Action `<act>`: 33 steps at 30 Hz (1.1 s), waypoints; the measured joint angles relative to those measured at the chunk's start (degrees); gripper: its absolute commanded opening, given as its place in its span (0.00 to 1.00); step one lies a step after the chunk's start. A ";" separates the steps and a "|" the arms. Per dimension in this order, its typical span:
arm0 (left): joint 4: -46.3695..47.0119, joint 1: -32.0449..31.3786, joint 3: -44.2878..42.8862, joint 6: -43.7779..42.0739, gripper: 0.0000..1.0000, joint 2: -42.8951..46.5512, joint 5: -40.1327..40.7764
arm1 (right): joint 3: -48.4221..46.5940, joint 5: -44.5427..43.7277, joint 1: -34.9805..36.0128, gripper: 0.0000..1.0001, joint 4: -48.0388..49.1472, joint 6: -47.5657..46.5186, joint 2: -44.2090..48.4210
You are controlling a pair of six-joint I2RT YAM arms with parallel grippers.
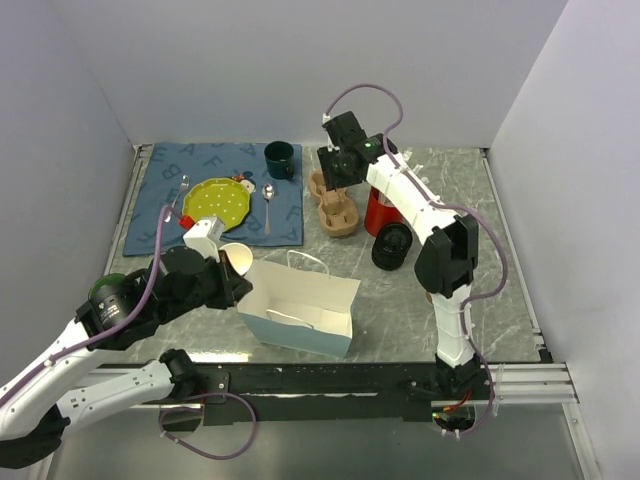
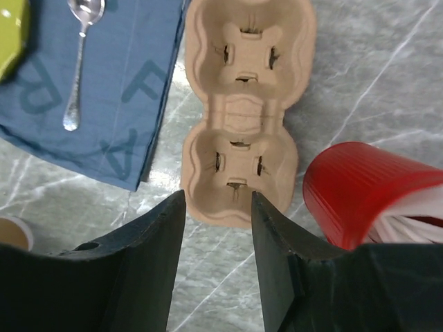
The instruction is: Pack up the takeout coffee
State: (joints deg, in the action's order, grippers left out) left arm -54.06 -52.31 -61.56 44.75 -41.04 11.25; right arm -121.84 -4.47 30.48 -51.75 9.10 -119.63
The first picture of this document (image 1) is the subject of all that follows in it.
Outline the light blue paper bag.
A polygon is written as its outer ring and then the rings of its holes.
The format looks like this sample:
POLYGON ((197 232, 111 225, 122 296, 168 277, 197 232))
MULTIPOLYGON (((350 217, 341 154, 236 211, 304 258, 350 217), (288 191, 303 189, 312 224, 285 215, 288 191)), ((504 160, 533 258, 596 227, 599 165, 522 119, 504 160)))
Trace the light blue paper bag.
POLYGON ((261 343, 343 358, 353 338, 352 307, 361 281, 255 260, 245 278, 253 290, 237 313, 261 343))

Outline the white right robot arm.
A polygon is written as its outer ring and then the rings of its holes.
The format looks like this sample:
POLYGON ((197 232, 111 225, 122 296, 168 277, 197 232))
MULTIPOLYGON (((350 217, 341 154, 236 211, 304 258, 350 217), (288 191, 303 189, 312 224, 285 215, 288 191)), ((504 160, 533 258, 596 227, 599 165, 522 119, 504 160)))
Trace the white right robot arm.
POLYGON ((416 278, 430 295, 438 329, 432 384, 452 399, 467 392, 481 369, 470 345, 469 323, 460 319, 478 263, 479 226, 471 215, 446 209, 395 147, 384 149, 381 133, 369 136, 353 112, 325 114, 329 144, 318 158, 329 190, 362 182, 383 194, 414 231, 421 250, 416 278))

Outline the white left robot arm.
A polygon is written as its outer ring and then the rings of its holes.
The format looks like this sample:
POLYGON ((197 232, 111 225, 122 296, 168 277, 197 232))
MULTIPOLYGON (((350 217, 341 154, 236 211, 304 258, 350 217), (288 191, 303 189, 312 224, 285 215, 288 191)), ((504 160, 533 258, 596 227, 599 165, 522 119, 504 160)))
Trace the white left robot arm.
POLYGON ((183 349, 112 381, 78 383, 160 326, 200 307, 234 307, 252 289, 226 253, 204 257, 188 247, 159 254, 132 273, 102 277, 50 347, 2 386, 2 467, 31 466, 71 433, 131 406, 190 400, 202 382, 183 349))

